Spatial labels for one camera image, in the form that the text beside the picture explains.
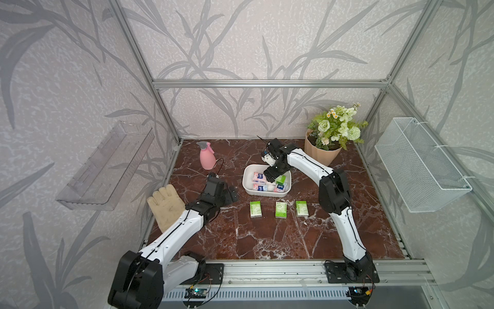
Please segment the white storage box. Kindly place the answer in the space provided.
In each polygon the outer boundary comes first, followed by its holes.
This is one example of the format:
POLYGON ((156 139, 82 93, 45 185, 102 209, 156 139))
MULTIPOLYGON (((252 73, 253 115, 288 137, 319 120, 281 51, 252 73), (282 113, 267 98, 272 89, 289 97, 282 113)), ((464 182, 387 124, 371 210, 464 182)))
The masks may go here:
POLYGON ((263 173, 264 170, 268 167, 268 165, 262 165, 262 164, 251 164, 247 166, 244 169, 243 173, 243 180, 242 180, 242 185, 244 190, 254 196, 267 196, 267 197, 274 197, 274 198, 284 198, 288 195, 290 190, 292 189, 292 173, 290 171, 284 173, 284 176, 286 177, 285 182, 284 182, 284 190, 283 192, 275 192, 275 185, 267 183, 264 185, 265 191, 258 191, 255 190, 254 183, 252 181, 254 173, 259 172, 263 173))

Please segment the green tissue pack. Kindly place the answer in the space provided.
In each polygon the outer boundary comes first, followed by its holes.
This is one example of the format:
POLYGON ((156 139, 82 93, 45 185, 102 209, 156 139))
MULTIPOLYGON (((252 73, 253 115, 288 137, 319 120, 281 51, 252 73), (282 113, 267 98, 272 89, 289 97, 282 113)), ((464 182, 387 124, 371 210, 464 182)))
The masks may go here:
POLYGON ((262 217, 262 207, 260 201, 250 202, 250 217, 251 218, 262 217))
POLYGON ((286 175, 280 175, 275 179, 275 183, 279 185, 284 185, 286 183, 286 175))
POLYGON ((306 201, 296 201, 295 208, 298 217, 307 218, 310 215, 306 201))
POLYGON ((276 202, 275 217, 280 219, 286 219, 287 216, 288 216, 288 204, 286 202, 276 202))

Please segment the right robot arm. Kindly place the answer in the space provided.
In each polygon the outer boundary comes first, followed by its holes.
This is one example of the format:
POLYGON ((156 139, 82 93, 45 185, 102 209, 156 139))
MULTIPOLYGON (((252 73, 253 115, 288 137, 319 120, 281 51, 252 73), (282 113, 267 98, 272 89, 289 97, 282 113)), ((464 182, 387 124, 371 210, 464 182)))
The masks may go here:
POLYGON ((319 204, 333 220, 343 248, 343 259, 349 276, 360 276, 373 270, 373 259, 364 247, 352 215, 347 177, 311 158, 294 144, 281 144, 273 139, 266 144, 262 160, 269 165, 264 171, 269 182, 292 167, 304 173, 319 187, 319 204))

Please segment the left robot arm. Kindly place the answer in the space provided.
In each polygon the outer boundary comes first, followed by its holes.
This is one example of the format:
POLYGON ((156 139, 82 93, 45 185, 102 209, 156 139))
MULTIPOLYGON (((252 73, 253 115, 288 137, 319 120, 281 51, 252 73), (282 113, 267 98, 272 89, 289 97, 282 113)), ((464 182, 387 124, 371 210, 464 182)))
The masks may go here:
POLYGON ((237 189, 210 173, 203 192, 154 242, 139 252, 128 251, 118 262, 108 296, 115 308, 158 308, 163 296, 193 278, 199 260, 193 256, 173 257, 190 238, 219 214, 224 206, 238 201, 237 189))

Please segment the pink spray bottle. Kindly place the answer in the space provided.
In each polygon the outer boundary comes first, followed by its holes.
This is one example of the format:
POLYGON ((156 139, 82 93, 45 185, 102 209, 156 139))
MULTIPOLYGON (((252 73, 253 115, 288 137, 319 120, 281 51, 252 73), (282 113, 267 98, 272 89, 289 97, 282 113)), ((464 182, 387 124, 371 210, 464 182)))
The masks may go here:
POLYGON ((199 159, 202 168, 207 171, 212 170, 216 165, 217 159, 213 149, 211 148, 211 143, 207 141, 199 141, 196 144, 201 149, 199 159))

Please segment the beige work glove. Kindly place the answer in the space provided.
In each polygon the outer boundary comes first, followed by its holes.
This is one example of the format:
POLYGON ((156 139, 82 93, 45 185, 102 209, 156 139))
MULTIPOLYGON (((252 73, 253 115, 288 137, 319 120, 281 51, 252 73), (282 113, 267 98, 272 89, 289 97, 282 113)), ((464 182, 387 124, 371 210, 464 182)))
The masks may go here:
POLYGON ((148 199, 147 203, 153 212, 159 229, 164 233, 185 211, 185 203, 179 197, 175 187, 168 184, 159 188, 148 199))

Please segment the beige flower pot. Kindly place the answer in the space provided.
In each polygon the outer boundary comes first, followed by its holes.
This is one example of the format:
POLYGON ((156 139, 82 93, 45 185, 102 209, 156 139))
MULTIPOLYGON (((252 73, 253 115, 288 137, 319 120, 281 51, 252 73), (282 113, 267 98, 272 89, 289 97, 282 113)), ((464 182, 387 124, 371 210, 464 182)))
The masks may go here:
POLYGON ((338 148, 336 150, 323 150, 319 149, 316 146, 314 146, 310 141, 309 141, 309 136, 311 130, 306 131, 306 139, 304 143, 304 152, 311 158, 315 159, 316 161, 324 164, 325 166, 330 166, 332 161, 338 156, 338 154, 341 152, 342 148, 338 148))

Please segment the artificial green white flowers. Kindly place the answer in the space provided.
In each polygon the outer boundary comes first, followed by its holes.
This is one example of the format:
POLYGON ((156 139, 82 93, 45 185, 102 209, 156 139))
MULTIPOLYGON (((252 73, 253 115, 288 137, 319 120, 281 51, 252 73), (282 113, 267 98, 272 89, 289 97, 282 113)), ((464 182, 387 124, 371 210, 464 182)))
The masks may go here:
POLYGON ((350 108, 336 106, 316 115, 307 127, 309 143, 324 151, 346 150, 348 142, 363 144, 361 131, 368 126, 368 122, 354 119, 359 107, 359 103, 350 108))

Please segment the left green circuit board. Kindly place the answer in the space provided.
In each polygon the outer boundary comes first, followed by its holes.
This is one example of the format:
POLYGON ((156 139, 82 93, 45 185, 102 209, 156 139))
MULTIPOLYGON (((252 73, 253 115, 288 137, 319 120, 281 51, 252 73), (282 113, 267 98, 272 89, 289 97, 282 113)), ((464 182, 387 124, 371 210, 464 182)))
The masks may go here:
POLYGON ((193 299, 204 300, 207 298, 208 292, 209 292, 208 288, 197 288, 197 287, 186 288, 185 295, 183 298, 187 301, 193 299))

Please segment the right circuit board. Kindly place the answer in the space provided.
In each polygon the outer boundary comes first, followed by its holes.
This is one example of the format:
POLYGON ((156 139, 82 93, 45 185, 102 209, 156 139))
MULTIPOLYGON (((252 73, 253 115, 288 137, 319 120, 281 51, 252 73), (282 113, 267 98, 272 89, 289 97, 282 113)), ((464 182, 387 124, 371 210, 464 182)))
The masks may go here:
POLYGON ((373 289, 367 287, 350 287, 347 293, 351 300, 356 301, 369 301, 372 294, 373 289))

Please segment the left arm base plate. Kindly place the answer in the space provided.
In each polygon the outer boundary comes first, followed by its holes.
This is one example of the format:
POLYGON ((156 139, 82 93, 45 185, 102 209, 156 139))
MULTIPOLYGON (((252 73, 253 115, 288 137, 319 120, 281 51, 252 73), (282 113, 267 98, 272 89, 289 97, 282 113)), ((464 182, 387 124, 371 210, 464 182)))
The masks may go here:
POLYGON ((223 263, 202 263, 199 264, 198 270, 194 276, 186 281, 183 285, 206 284, 219 285, 223 282, 225 265, 223 263))

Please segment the aluminium front rail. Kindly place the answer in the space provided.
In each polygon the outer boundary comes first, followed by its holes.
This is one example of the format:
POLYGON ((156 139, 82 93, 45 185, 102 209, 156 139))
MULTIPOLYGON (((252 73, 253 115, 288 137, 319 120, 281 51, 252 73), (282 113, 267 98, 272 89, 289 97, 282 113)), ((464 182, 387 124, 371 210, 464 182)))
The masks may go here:
POLYGON ((379 280, 350 283, 331 274, 328 282, 324 260, 210 260, 223 264, 223 288, 234 287, 339 287, 436 286, 425 260, 374 260, 379 280))

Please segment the clear acrylic wall shelf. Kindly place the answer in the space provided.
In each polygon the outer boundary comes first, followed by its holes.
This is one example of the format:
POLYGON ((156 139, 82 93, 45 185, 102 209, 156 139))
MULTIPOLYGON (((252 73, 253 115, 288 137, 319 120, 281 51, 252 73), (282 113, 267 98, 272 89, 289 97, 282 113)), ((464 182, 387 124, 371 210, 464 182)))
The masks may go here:
POLYGON ((154 138, 152 126, 118 121, 55 200, 71 210, 113 211, 154 138))

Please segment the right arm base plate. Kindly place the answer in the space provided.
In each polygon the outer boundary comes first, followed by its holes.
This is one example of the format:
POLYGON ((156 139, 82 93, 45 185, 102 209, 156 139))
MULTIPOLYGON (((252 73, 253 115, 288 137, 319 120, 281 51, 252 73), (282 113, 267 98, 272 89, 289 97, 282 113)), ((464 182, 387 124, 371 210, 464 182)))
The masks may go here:
POLYGON ((370 285, 371 283, 380 282, 380 277, 374 264, 367 270, 364 270, 360 275, 357 275, 355 279, 350 278, 350 271, 347 269, 345 262, 326 260, 324 262, 324 269, 328 283, 370 285))

